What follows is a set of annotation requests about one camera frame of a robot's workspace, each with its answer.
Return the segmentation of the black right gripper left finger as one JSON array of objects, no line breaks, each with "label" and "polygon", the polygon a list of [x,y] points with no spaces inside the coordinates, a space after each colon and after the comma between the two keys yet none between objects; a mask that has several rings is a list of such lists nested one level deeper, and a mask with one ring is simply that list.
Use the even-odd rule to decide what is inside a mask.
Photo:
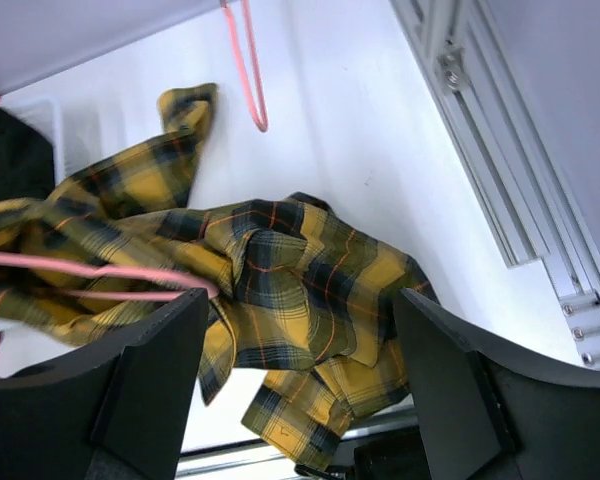
[{"label": "black right gripper left finger", "polygon": [[208,298],[189,290],[139,322],[0,378],[0,479],[172,479]]}]

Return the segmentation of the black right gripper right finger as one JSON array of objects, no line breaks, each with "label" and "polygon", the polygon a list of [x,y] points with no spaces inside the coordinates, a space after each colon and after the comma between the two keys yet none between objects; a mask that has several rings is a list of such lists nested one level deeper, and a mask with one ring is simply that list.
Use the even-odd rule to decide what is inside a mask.
[{"label": "black right gripper right finger", "polygon": [[600,479],[600,371],[404,289],[394,319],[434,479]]}]

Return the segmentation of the yellow plaid shirt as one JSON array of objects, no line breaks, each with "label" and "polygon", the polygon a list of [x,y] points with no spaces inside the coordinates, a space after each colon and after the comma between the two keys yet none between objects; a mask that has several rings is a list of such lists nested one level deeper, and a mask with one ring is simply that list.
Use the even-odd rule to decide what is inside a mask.
[{"label": "yellow plaid shirt", "polygon": [[161,135],[43,199],[0,201],[0,251],[209,281],[219,292],[198,370],[204,402],[233,369],[265,370],[243,425],[293,462],[325,470],[353,421],[408,395],[396,294],[435,292],[412,257],[310,195],[191,209],[216,101],[213,83],[166,91]]}]

